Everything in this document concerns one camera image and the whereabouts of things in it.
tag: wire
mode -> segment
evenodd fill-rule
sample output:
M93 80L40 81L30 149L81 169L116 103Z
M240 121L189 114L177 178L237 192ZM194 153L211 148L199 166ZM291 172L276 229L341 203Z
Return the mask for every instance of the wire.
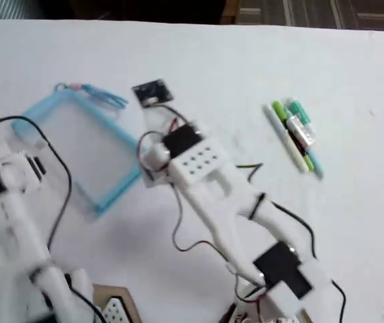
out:
M190 122L187 120L187 118L184 115L179 113L176 109L172 108L171 106L168 106L167 104L152 104L151 106L145 107L145 109L150 109L150 108L164 108L174 113L178 118L183 120L185 124L190 124Z
M175 126L178 126L178 118L172 119L171 124L169 125L167 133L171 133Z
M294 214L292 211L289 211L288 209L282 207L281 205L272 202L272 204L283 213L287 214L289 217L292 217L294 220L298 221L307 231L310 233L311 237L311 253L314 258L317 259L316 253L315 253L315 235L313 229L310 227L310 225L305 222L303 219L301 219L298 215Z
M344 310L346 308L346 303L347 303L347 296L346 296L346 293L339 286L339 284L337 284L334 280L332 280L331 283L342 295L342 305L341 305L341 311L340 311L340 323L342 323L342 318L344 317Z
M260 166L256 166L255 169L251 172L251 174L248 176L248 181L251 182L252 181L252 177L253 175L256 173L256 171L260 168ZM281 205L275 203L275 202L272 202L272 204L280 211L282 211L284 214L288 215L289 217L293 218L294 220L296 220L298 223L300 223L305 229L307 229L307 231L310 233L310 237L311 237L311 253L313 255L313 257L315 259L317 259L317 255L316 255L316 252L315 252L315 234L314 234L314 231L313 229L311 228L311 226L305 222L302 218L300 218L298 215L294 214L292 211L289 211L288 209L286 209L285 207L282 207ZM343 318L344 318L344 310L346 308L346 304L347 304L347 296L344 292L344 290L339 286L339 284L337 284L337 282L335 282L334 280L331 281L332 285L340 292L341 296L342 296L342 305L341 305L341 310L340 310L340 323L342 323L343 321Z
M254 174L264 165L264 163L250 164L250 165L237 165L237 168L253 168L252 172L247 177L247 181L251 182Z
M178 246L178 243L176 241L176 236L177 236L177 233L178 233L178 229L180 228L181 223L183 222L184 210L183 210L183 204L181 202L180 194L178 193L177 188L175 187L175 185L173 183L169 183L169 185L171 186L171 188L172 188L172 190L173 190L173 192L174 192L174 194L176 196L176 200L177 200L177 204L178 204L178 210L179 210L178 221L177 221L176 226L174 227L174 230L172 231L172 243L174 244L174 247L178 251L180 251L180 252L187 252L187 251L190 251L191 249L193 249L194 247L196 247L196 246L198 246L200 244L207 244L211 248L213 248L226 262L229 262L227 260L227 258L225 257L225 255L222 254L221 251L219 249L217 249L214 246L214 244L212 244L208 240L199 240L199 241L195 242L194 244L192 244L190 247L187 247L187 248L181 248L181 247Z
M106 320L104 318L104 316L102 315L102 313L98 310L97 307L95 307L93 305L93 303L91 303L87 298L85 298L83 296L83 294L81 294L79 291L77 291L76 289L74 289L72 286L71 286L71 291L72 293L74 293L78 298L80 298L84 303L86 303L92 310L93 312L98 316L98 318L100 319L100 322L102 323L106 323Z
M139 163L140 167L144 170L144 172L148 175L148 177L150 177L151 180L154 180L153 172L156 172L156 171L150 170L149 168L147 168L144 165L143 161L141 160L141 147L143 145L143 140L146 136L151 135L151 134L157 134L161 138L164 136L163 133L161 133L160 131L155 131L155 130L151 130L151 131L147 131L146 133L143 133L143 135L141 137L139 137L139 140L138 140L137 159L138 159L138 163Z
M8 120L24 120L24 121L30 123L39 132L39 135L46 141L48 147L50 148L50 150L52 151L54 156L57 158L57 160L60 162L60 164L65 169L65 172L66 172L67 177L68 177L68 191L67 191L67 194L65 197L65 201L62 204L62 207L59 211L59 214L57 215L57 218L54 220L54 224L51 227L50 234L49 234L48 241L47 241L48 251L51 251L52 241L53 241L54 236L57 232L57 229L59 228L59 224L63 218L63 215L65 214L65 209L66 209L66 206L68 205L69 199L71 198L72 175L71 175L71 172L69 171L66 163L63 161L63 159L57 153L56 149L51 145L51 142L48 140L46 135L42 132L41 128L33 120L31 120L25 116L6 116L4 118L0 118L0 123L4 122L4 121L8 121Z

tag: green marker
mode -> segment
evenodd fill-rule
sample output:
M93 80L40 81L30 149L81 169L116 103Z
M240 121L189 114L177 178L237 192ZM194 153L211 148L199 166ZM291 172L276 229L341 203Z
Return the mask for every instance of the green marker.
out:
M314 164L311 161L311 158L307 154L305 154L304 160L305 160L305 163L307 164L308 170L310 172L314 172Z
M280 118L281 122L285 122L287 120L287 113L284 110L284 106L279 101L274 101L272 103L272 108L274 109L277 116Z

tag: blue frame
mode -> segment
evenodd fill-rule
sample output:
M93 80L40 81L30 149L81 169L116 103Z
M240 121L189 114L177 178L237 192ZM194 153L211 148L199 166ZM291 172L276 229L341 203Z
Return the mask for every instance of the blue frame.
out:
M48 118L58 107L60 107L59 103L61 103L63 100L71 98L76 100L82 108L92 114L98 121L102 122L102 124L106 128L110 129L115 135L117 135L120 140L124 141L133 149L137 148L137 140L133 139L126 131L122 130L113 120L107 118L100 111L100 108L71 89L63 89L53 93L53 95L51 95L49 98L46 98L43 101L37 103L35 106L31 107L29 110L23 113L23 115L40 124L44 121L44 119ZM18 136L22 135L24 131L32 129L32 125L28 124L24 120L15 120L12 122L11 126ZM112 190L103 195L99 201L93 200L79 182L74 182L74 185L77 187L79 194L90 203L91 208L98 214L98 216L100 216L102 213L107 211L116 201L116 199L120 195L124 194L132 186L132 183L141 175L142 173L138 164L134 165L132 170L124 178L122 178L122 180L119 181L119 183L113 187Z

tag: white tabletop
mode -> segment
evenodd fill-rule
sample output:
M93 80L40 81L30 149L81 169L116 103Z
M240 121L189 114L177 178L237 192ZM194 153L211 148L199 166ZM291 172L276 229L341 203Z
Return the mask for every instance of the white tabletop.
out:
M130 101L120 123L138 137L145 123L130 88L159 77L172 105L205 122L236 163L264 162L254 184L314 227L317 253L348 296L344 321L384 322L384 32L0 21L0 116L23 112L59 81L83 81ZM263 103L289 96L317 129L323 181L297 171L262 114ZM37 216L44 234L55 196ZM53 257L95 283L128 287L144 322L216 322L233 277L206 247L174 249L177 216L168 188L140 180L97 221L70 207ZM238 220L238 230L250 259L273 242L253 223ZM208 237L186 207L179 243ZM329 291L322 322L337 322L340 304Z

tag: pen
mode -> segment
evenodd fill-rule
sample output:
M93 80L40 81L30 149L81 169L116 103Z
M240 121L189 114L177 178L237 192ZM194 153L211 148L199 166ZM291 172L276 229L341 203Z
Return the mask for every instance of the pen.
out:
M272 108L274 109L275 113L279 117L281 123L283 124L283 127L288 130L288 134L291 137L293 143L296 145L297 149L299 150L299 153L302 155L304 162L307 164L308 170L310 172L314 171L313 162L310 160L309 156L305 153L305 150L303 149L302 145L298 142L295 135L289 130L289 128L286 125L287 113L286 113L286 110L284 109L284 106L279 101L274 101L272 103Z
M269 106L265 106L264 111L269 121L271 122L272 126L274 127L274 130L276 131L277 135L280 137L281 141L283 142L287 151L290 153L291 157L295 161L300 171L306 172L308 170L308 166L305 163L303 156L295 146L295 143L292 141L292 138L289 135L289 132L280 121L277 113L273 109L271 109Z

